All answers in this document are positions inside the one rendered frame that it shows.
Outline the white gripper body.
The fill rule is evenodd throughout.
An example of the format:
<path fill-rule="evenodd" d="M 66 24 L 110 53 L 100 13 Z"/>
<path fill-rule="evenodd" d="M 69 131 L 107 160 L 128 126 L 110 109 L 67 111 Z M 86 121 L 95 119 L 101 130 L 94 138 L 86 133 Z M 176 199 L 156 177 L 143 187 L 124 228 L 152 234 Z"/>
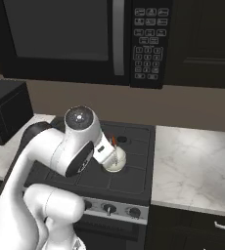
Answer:
<path fill-rule="evenodd" d="M 110 155 L 103 161 L 103 165 L 113 165 L 116 164 L 117 161 L 117 150 L 114 148 Z"/>

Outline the black stove with hob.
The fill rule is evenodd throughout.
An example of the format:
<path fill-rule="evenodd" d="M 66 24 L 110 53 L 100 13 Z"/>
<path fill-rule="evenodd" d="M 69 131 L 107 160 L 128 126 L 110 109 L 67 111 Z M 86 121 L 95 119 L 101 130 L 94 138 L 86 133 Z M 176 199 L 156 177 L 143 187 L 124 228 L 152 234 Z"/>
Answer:
<path fill-rule="evenodd" d="M 110 121 L 103 121 L 101 126 L 105 135 L 115 136 L 117 145 L 126 153 L 126 164 L 121 171 L 110 173 L 96 160 L 91 160 L 83 172 L 65 178 L 36 162 L 25 184 L 45 184 L 80 195 L 92 203 L 84 215 L 147 226 L 152 197 L 155 128 Z M 103 209 L 105 204 L 114 205 L 116 211 L 108 216 Z M 129 215 L 130 208 L 141 211 L 139 219 Z"/>

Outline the black oven door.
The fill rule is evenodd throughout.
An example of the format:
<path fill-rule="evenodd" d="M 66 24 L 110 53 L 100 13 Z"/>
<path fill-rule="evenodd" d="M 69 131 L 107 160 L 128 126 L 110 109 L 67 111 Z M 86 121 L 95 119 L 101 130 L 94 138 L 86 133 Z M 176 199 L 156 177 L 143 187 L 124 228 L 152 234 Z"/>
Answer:
<path fill-rule="evenodd" d="M 103 235 L 80 229 L 77 225 L 81 222 L 111 222 L 119 220 L 105 219 L 96 216 L 84 215 L 73 225 L 76 234 L 82 239 L 86 250 L 145 250 L 146 229 L 145 225 L 133 224 L 139 227 L 139 237 L 137 241 L 125 240 L 112 236 Z"/>

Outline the dark drawer front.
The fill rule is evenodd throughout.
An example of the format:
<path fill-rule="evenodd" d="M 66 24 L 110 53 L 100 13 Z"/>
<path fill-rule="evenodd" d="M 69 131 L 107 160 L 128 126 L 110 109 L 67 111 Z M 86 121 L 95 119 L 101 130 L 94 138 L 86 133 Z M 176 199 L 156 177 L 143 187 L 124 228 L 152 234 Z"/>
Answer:
<path fill-rule="evenodd" d="M 217 222 L 225 226 L 225 216 L 157 205 L 152 205 L 150 212 L 150 222 L 157 229 L 210 233 L 214 236 L 225 237 L 225 229 L 219 229 L 214 224 Z"/>

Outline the black toaster oven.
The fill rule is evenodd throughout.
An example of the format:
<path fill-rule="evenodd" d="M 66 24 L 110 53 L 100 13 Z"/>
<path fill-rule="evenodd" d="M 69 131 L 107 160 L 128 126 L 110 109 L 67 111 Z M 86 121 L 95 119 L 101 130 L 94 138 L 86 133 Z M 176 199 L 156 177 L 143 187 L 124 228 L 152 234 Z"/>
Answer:
<path fill-rule="evenodd" d="M 33 117 L 25 81 L 0 79 L 0 146 Z"/>

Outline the black microwave oven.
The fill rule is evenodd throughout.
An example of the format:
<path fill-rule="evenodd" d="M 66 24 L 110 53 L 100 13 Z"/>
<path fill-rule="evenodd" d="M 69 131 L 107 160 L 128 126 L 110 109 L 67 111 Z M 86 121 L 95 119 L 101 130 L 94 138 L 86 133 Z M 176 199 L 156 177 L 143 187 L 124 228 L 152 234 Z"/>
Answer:
<path fill-rule="evenodd" d="M 0 0 L 6 78 L 160 89 L 174 0 Z"/>

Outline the black microwave door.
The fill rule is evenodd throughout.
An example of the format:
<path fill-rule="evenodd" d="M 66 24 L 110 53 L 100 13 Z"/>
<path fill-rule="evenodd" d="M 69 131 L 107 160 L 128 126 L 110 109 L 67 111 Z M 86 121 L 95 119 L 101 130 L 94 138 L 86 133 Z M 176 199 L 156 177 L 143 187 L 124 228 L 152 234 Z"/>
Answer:
<path fill-rule="evenodd" d="M 124 74 L 113 70 L 113 0 L 0 0 L 6 78 L 128 86 L 131 0 L 124 0 Z"/>

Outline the dark wall cupboard door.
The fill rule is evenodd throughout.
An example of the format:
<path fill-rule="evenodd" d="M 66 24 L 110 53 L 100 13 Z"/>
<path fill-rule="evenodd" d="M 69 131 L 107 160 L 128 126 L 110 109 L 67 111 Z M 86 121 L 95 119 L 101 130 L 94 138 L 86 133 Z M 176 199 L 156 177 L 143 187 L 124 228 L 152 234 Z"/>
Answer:
<path fill-rule="evenodd" d="M 164 83 L 225 89 L 225 0 L 173 0 Z"/>

